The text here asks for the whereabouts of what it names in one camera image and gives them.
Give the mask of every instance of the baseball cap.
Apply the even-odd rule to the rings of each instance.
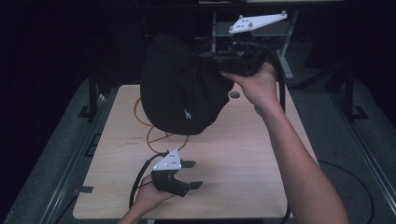
[[[143,66],[140,96],[151,124],[167,133],[196,135],[229,102],[233,82],[214,63],[203,63],[174,35],[157,34]]]

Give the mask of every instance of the hand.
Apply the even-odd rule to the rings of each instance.
[[[120,220],[119,224],[136,224],[147,212],[156,208],[163,201],[175,196],[168,192],[158,191],[151,181],[151,175],[142,179],[134,204],[132,204],[131,209]]]
[[[262,68],[251,77],[221,72],[228,79],[236,82],[243,90],[247,99],[255,106],[259,115],[279,105],[276,95],[276,75],[274,67],[264,63]]]
[[[158,191],[151,183],[152,177],[148,175],[142,179],[134,204],[139,205],[146,212],[156,208],[160,203],[174,197],[174,194]]]

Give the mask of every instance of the wooden table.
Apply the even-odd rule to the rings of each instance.
[[[121,218],[128,210],[137,173],[155,154],[150,147],[158,151],[182,147],[181,159],[197,164],[182,169],[176,178],[185,182],[204,181],[204,184],[190,190],[184,198],[176,196],[162,203],[144,218],[283,217],[287,200],[268,132],[238,85],[234,85],[233,91],[239,91],[241,97],[230,99],[216,122],[203,133],[187,137],[150,130],[139,104],[139,86],[120,87],[84,182],[93,191],[79,194],[74,216]],[[286,109],[315,158],[288,91]]]

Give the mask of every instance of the cable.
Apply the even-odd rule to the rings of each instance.
[[[168,151],[167,151],[167,152],[163,152],[163,153],[155,154],[154,156],[152,156],[150,159],[148,159],[148,160],[145,162],[145,164],[143,165],[142,169],[140,169],[140,172],[139,172],[139,174],[137,175],[136,180],[134,181],[134,186],[132,187],[131,195],[129,196],[129,208],[131,208],[132,204],[134,203],[134,195],[136,194],[137,189],[139,189],[140,187],[142,187],[142,186],[139,187],[139,183],[140,183],[140,180],[141,180],[142,177],[143,177],[143,174],[144,174],[144,173],[146,172],[146,170],[148,169],[149,164],[150,164],[155,158],[157,158],[157,157],[159,157],[159,156],[165,157],[165,156],[168,155],[168,154],[169,154]]]
[[[367,224],[372,223],[373,218],[374,218],[374,213],[375,213],[374,199],[373,199],[373,195],[371,194],[370,190],[367,188],[366,185],[364,185],[363,181],[360,180],[356,175],[352,174],[350,171],[348,171],[347,169],[345,169],[345,168],[343,168],[343,167],[341,167],[341,166],[332,164],[332,163],[327,162],[327,161],[320,161],[320,160],[318,160],[318,162],[321,162],[321,163],[330,165],[330,166],[332,166],[332,167],[335,167],[335,168],[337,168],[337,169],[340,169],[340,170],[344,171],[345,173],[347,173],[347,174],[351,175],[352,177],[354,177],[356,180],[358,180],[358,182],[359,182],[359,183],[361,184],[361,186],[366,190],[367,195],[368,195],[369,198],[370,198],[371,214],[370,214],[370,217],[369,217],[369,219],[368,219],[368,221],[367,221]]]
[[[286,214],[285,214],[285,216],[283,217],[282,221],[279,224],[285,224],[289,220],[290,214],[291,214],[291,210],[290,210],[290,207],[289,207],[289,204],[288,204],[288,208],[286,209]]]

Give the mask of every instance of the cap logo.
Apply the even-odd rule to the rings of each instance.
[[[186,115],[186,119],[191,119],[190,112],[187,112],[187,110],[184,110],[184,114]]]

